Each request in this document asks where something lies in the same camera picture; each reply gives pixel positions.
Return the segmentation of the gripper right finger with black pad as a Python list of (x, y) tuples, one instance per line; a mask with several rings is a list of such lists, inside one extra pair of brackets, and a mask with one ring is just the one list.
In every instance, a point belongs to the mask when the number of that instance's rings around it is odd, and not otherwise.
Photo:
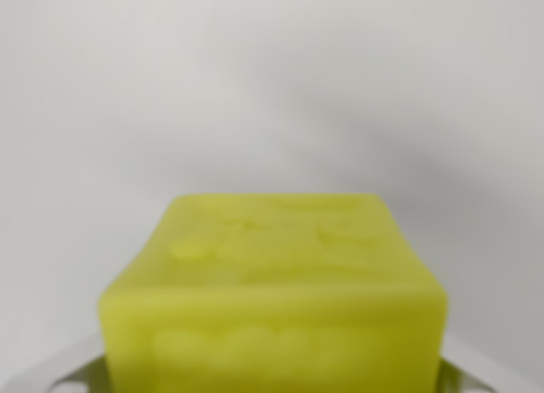
[(468, 357), (442, 356), (439, 375), (439, 393), (496, 392), (482, 372), (482, 363)]

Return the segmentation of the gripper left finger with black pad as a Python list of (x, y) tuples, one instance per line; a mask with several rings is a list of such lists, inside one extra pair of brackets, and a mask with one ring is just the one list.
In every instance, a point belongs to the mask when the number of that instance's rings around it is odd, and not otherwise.
[(112, 392), (109, 374), (103, 356), (85, 363), (74, 372), (54, 382), (50, 392)]

